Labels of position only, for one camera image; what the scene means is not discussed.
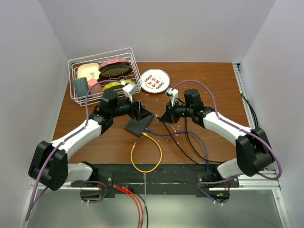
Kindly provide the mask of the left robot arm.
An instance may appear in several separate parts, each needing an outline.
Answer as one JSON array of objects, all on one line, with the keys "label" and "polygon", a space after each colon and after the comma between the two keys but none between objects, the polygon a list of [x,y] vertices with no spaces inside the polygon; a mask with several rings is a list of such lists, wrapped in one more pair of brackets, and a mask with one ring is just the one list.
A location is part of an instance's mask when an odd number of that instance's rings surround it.
[{"label": "left robot arm", "polygon": [[70,164],[69,159],[84,145],[106,132],[114,118],[128,115],[125,129],[140,137],[154,114],[148,111],[141,100],[120,100],[115,91],[107,91],[93,112],[76,129],[52,142],[40,142],[34,152],[28,174],[49,189],[58,190],[66,182],[82,181],[87,186],[98,182],[98,174],[92,165],[81,162]]}]

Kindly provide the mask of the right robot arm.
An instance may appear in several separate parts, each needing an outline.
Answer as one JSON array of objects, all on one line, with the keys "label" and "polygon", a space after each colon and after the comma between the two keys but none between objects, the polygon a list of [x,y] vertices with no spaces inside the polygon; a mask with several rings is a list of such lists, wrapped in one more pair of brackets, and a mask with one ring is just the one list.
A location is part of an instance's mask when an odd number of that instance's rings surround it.
[{"label": "right robot arm", "polygon": [[195,124],[219,134],[235,146],[236,158],[220,164],[217,172],[212,174],[214,185],[221,187],[230,177],[241,174],[252,177],[274,162],[263,129],[241,126],[216,113],[215,109],[203,104],[196,89],[184,92],[183,103],[178,101],[177,89],[168,88],[165,94],[171,100],[166,105],[165,113],[159,118],[160,122],[174,124],[180,118],[190,118]]}]

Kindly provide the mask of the black network switch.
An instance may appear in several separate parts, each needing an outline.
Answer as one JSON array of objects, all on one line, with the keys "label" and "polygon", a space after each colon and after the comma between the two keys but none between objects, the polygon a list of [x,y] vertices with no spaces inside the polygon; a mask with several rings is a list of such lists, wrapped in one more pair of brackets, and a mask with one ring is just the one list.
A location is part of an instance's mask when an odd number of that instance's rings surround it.
[{"label": "black network switch", "polygon": [[149,115],[145,117],[144,119],[137,121],[135,119],[131,119],[127,125],[124,127],[124,129],[133,134],[134,136],[140,138],[142,136],[142,133],[145,131],[145,129],[148,127],[150,122],[152,121],[154,115]]}]

